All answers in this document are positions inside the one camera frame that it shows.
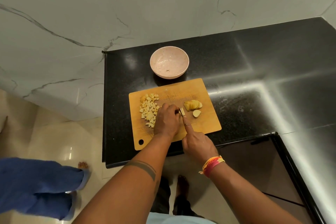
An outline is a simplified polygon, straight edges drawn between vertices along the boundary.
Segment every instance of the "hand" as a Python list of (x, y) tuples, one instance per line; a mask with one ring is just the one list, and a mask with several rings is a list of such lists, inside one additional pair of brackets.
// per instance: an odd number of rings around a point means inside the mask
[(178, 109), (176, 105), (168, 105), (167, 103), (164, 103), (162, 107), (158, 109), (154, 135), (163, 134), (173, 139), (179, 131), (179, 119), (181, 115), (179, 113), (175, 114), (175, 111)]
[(201, 132), (195, 132), (186, 116), (183, 116), (183, 123), (187, 131), (187, 135), (182, 139), (184, 153), (190, 155), (202, 166), (209, 158), (219, 156), (210, 138)]

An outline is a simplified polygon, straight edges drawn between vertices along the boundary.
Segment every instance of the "wooden cutting board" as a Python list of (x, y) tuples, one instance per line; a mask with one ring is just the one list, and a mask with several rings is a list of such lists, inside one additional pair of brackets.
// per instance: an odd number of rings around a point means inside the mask
[[(145, 125), (148, 121), (141, 119), (141, 112), (139, 112), (139, 107), (141, 105), (140, 98), (143, 95), (151, 93), (159, 95), (159, 100), (155, 101), (159, 106), (162, 106), (163, 103), (169, 103), (175, 104), (180, 108), (183, 107), (184, 112), (191, 121), (191, 125), (195, 131), (206, 134), (222, 129), (204, 82), (201, 78), (132, 92), (128, 96), (131, 109), (134, 147), (136, 150), (142, 150), (154, 136), (153, 128), (149, 128)], [(200, 101), (203, 105), (202, 108), (199, 108), (201, 114), (197, 118), (193, 116), (192, 111), (187, 112), (186, 108), (183, 106), (185, 101), (192, 99)], [(179, 132), (174, 137), (173, 142), (182, 140), (186, 134), (187, 133), (181, 118)]]

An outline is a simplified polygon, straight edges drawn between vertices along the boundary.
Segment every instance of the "blue pants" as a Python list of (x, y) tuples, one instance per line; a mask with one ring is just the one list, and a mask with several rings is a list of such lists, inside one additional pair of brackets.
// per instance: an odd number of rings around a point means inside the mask
[(0, 213), (14, 209), (62, 220), (73, 200), (65, 192), (80, 188), (84, 173), (54, 161), (0, 159)]

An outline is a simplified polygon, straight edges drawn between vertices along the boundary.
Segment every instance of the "colorful thread bracelet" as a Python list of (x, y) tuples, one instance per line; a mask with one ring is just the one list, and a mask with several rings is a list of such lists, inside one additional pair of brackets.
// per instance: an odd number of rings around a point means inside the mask
[(205, 162), (205, 164), (202, 168), (202, 171), (199, 171), (199, 173), (201, 175), (205, 175), (206, 177), (209, 178), (209, 175), (210, 175), (210, 172), (212, 171), (212, 169), (221, 162), (225, 162), (225, 160), (222, 158), (221, 155), (219, 155), (219, 157), (209, 158), (207, 160), (207, 162)]

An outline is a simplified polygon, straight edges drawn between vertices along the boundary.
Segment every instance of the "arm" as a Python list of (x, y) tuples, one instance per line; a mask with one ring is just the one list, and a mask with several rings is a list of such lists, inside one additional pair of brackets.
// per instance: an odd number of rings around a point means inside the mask
[(175, 105), (162, 105), (153, 139), (100, 189), (73, 224), (146, 223), (168, 148), (179, 130), (175, 110)]
[[(203, 133), (194, 132), (185, 116), (183, 123), (187, 131), (187, 136), (182, 139), (183, 150), (186, 154), (191, 155), (201, 165), (209, 158), (219, 156), (213, 142)], [(241, 223), (301, 224), (225, 162), (221, 162), (213, 168), (210, 179), (230, 203)]]

